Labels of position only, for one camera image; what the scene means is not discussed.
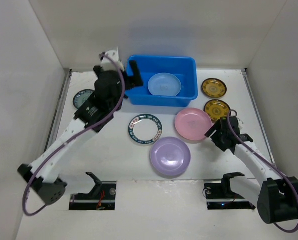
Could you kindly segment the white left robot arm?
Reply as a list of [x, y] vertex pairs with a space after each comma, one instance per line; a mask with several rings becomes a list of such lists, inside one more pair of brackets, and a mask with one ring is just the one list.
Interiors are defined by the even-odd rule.
[[129, 60], [128, 64], [131, 76], [119, 60], [102, 57], [101, 64], [93, 68], [98, 78], [93, 93], [76, 110], [63, 134], [35, 161], [18, 167], [18, 174], [27, 183], [22, 196], [23, 209], [30, 190], [46, 207], [57, 202], [72, 186], [68, 178], [59, 174], [72, 159], [73, 152], [113, 119], [114, 113], [122, 107], [125, 91], [143, 86], [136, 61]]

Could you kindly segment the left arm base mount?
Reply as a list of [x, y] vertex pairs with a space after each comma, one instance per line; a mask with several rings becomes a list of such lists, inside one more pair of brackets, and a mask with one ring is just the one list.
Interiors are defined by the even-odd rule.
[[88, 193], [76, 193], [70, 196], [69, 211], [114, 211], [116, 181], [100, 181], [93, 173], [86, 172], [93, 181]]

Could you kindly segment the purple plate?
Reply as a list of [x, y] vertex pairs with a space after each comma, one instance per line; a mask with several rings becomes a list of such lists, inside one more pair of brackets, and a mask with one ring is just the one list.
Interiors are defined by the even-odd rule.
[[150, 150], [150, 162], [160, 174], [176, 177], [183, 174], [191, 161], [191, 152], [185, 142], [176, 137], [159, 139]]

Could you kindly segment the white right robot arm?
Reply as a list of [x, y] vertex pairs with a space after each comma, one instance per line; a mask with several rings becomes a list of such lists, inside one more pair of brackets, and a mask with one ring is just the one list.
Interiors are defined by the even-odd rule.
[[205, 134], [223, 152], [241, 160], [253, 174], [253, 183], [240, 172], [225, 174], [221, 179], [221, 197], [240, 196], [257, 208], [266, 224], [298, 220], [298, 179], [287, 177], [257, 149], [253, 139], [241, 134], [235, 116], [222, 117]]

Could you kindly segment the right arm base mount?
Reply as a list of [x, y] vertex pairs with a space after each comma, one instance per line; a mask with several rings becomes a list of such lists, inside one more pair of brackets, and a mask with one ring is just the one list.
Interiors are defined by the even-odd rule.
[[256, 207], [234, 193], [230, 187], [230, 180], [234, 177], [243, 177], [240, 172], [224, 174], [222, 179], [205, 180], [202, 190], [206, 198], [208, 210], [255, 210]]

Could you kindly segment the pink plate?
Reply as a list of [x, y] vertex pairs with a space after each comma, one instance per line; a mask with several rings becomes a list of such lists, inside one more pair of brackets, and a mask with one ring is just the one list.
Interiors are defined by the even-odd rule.
[[212, 125], [209, 115], [197, 108], [185, 108], [174, 119], [176, 131], [189, 141], [205, 139], [205, 134]]

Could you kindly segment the light blue plate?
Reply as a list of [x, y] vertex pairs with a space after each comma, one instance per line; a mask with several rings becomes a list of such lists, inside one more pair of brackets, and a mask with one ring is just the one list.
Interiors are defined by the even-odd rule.
[[148, 80], [147, 88], [154, 96], [175, 97], [181, 91], [181, 82], [170, 73], [158, 73]]

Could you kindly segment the white plate dark lettered rim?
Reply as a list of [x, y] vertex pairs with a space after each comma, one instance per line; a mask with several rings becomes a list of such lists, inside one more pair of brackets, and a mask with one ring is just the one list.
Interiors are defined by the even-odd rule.
[[137, 115], [128, 124], [128, 135], [137, 144], [150, 145], [161, 137], [162, 123], [148, 113]]

